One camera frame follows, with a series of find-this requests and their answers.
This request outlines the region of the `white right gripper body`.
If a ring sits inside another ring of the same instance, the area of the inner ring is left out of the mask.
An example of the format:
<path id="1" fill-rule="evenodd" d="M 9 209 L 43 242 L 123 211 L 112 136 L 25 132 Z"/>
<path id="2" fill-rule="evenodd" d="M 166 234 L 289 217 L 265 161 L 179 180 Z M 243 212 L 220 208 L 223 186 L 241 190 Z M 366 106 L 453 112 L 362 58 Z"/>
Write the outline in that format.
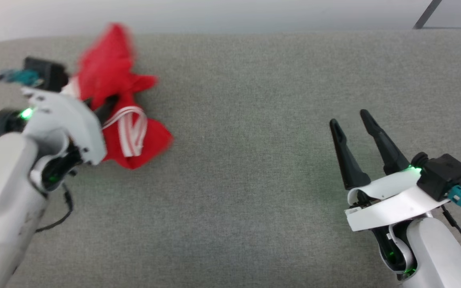
<path id="1" fill-rule="evenodd" d="M 349 205 L 357 202 L 358 192 L 364 192 L 378 202 L 366 208 L 345 210 L 352 231 L 370 230 L 389 226 L 425 214 L 449 199 L 436 201 L 417 186 L 421 177 L 420 168 L 407 168 L 402 172 L 374 180 L 362 187 L 352 188 L 347 195 Z"/>

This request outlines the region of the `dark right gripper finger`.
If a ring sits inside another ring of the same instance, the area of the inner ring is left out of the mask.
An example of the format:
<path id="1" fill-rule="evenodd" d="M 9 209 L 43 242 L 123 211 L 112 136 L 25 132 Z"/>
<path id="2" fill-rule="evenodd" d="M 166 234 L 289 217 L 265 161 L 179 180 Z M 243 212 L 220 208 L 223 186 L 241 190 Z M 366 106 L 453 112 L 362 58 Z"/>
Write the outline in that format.
<path id="1" fill-rule="evenodd" d="M 345 190 L 350 191 L 352 188 L 370 184 L 371 180 L 369 175 L 361 170 L 355 157 L 348 148 L 347 137 L 338 121 L 334 118 L 331 119 L 329 127 Z"/>
<path id="2" fill-rule="evenodd" d="M 368 134 L 373 137 L 380 156 L 382 157 L 385 175 L 392 175 L 409 168 L 410 163 L 407 158 L 388 134 L 378 125 L 369 111 L 366 109 L 360 110 L 360 116 Z"/>

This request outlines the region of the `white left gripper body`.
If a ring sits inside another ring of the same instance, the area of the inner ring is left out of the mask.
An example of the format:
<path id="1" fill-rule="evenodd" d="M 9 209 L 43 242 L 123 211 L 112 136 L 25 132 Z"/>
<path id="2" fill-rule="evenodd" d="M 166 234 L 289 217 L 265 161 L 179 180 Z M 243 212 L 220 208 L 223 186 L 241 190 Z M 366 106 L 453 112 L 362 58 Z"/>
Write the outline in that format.
<path id="1" fill-rule="evenodd" d="M 73 145 L 82 163 L 98 165 L 106 157 L 101 125 L 85 103 L 55 92 L 23 87 L 33 109 L 23 134 L 38 143 L 44 155 L 63 157 Z"/>

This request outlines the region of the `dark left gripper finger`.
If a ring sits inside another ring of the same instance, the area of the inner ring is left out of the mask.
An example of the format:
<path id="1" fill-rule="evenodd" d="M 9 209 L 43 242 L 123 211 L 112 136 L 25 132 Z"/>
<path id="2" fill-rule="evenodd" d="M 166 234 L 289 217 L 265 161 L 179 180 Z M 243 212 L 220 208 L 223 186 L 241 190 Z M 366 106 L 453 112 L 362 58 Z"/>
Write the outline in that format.
<path id="1" fill-rule="evenodd" d="M 104 124 L 109 118 L 117 104 L 118 95 L 112 95 L 105 99 L 104 104 L 99 106 L 97 109 L 93 109 L 92 112 L 96 116 L 100 124 Z"/>

